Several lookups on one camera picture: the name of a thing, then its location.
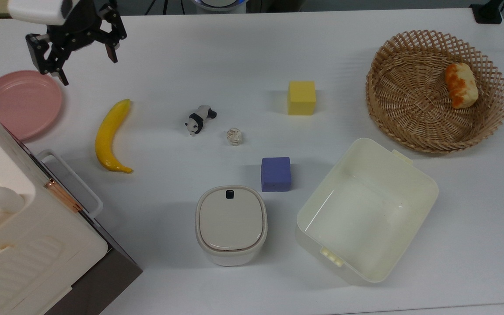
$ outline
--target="panda figurine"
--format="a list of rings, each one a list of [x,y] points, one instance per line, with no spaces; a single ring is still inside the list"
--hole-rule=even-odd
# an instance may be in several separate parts
[[[217,113],[214,112],[210,106],[202,105],[198,107],[198,110],[190,115],[188,122],[185,123],[185,125],[186,128],[188,128],[190,135],[193,136],[194,134],[198,134],[202,131],[204,120],[208,118],[214,119],[215,117],[217,117]]]

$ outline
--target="woven basket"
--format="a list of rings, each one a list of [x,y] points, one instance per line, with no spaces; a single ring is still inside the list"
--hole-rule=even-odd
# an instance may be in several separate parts
[[[454,109],[445,69],[470,66],[479,98]],[[368,113],[380,130],[407,148],[449,153],[492,135],[504,119],[504,79],[487,56],[450,34],[410,31],[380,48],[367,75]]]

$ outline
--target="banana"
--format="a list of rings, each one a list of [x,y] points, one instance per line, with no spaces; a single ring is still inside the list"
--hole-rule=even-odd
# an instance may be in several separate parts
[[[98,128],[96,133],[96,140],[94,140],[94,150],[96,151],[96,158],[104,168],[114,172],[124,172],[132,173],[132,169],[129,167],[124,167],[122,163],[116,159],[114,152],[112,152],[112,140],[114,140],[114,134],[116,130],[124,121],[124,118],[128,116],[130,111],[130,99],[126,98],[116,103],[110,109],[102,124]]]

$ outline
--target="bread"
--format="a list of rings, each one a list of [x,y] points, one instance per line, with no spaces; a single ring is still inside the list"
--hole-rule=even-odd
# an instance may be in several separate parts
[[[474,73],[465,63],[454,63],[446,67],[444,80],[452,107],[467,108],[478,100],[478,87]]]

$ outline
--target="yellow sponge block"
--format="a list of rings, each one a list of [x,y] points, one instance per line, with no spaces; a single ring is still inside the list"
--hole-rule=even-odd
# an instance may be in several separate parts
[[[316,89],[313,80],[292,80],[287,94],[288,115],[312,115],[316,107]]]

